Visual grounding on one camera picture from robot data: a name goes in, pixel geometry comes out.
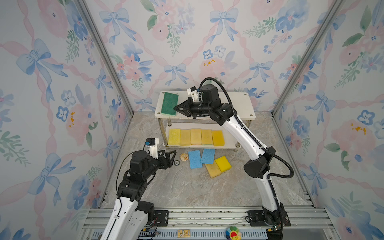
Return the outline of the green scouring sponge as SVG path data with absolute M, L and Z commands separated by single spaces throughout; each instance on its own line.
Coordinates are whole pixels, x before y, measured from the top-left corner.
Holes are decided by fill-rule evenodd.
M 174 107 L 178 105 L 179 95 L 173 93 L 164 93 L 161 114 L 175 116 L 176 110 Z

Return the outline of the bright yellow cellulose sponge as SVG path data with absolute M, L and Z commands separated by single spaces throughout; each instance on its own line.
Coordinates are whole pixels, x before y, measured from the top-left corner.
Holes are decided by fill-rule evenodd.
M 181 141 L 181 129 L 170 129 L 168 145 L 179 146 Z

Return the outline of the pale yellow sponge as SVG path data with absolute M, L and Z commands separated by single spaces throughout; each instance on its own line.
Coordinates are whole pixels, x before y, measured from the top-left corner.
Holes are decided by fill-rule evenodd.
M 204 164 L 204 166 L 206 167 L 211 179 L 218 177 L 222 174 L 222 171 L 220 170 L 216 162 L 214 162 L 213 164 Z
M 190 146 L 191 144 L 191 130 L 181 130 L 180 145 Z

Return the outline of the yellow orange-backed sponge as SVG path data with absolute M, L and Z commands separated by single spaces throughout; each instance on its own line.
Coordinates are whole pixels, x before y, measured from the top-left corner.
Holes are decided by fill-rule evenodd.
M 202 144 L 202 130 L 201 129 L 191 129 L 191 144 L 192 145 L 201 145 Z

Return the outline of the yellow green-backed sponge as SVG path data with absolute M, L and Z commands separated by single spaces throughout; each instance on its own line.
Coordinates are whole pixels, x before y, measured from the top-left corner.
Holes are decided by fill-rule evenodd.
M 213 145 L 212 130 L 201 130 L 202 145 Z

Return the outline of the bright yellow foam sponge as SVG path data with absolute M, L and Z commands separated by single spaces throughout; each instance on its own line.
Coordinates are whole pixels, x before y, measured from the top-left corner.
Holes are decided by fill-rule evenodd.
M 215 159 L 215 163 L 217 164 L 222 173 L 232 168 L 230 162 L 225 156 Z

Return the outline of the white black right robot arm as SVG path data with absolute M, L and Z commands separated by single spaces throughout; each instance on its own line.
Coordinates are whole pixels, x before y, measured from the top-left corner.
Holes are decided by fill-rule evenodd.
M 272 178 L 290 179 L 294 176 L 294 170 L 286 160 L 276 154 L 273 147 L 267 147 L 251 132 L 240 119 L 228 92 L 224 90 L 223 93 L 227 99 L 226 103 L 222 103 L 219 89 L 214 85 L 192 87 L 189 89 L 188 98 L 176 105 L 174 110 L 193 119 L 209 117 L 240 143 L 250 158 L 244 165 L 244 170 L 248 176 L 255 179 L 262 197 L 261 222 L 280 232 L 288 225 L 289 217 L 283 203 L 278 199 Z M 272 159 L 282 162 L 288 168 L 289 174 L 272 173 Z

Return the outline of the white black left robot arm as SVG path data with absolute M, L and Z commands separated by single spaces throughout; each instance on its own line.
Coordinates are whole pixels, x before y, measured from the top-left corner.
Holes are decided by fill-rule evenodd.
M 148 178 L 153 179 L 159 169 L 171 168 L 176 154 L 164 150 L 156 158 L 149 150 L 129 154 L 130 169 L 117 187 L 117 199 L 102 240 L 136 240 L 145 226 L 156 222 L 154 204 L 141 199 L 149 185 Z

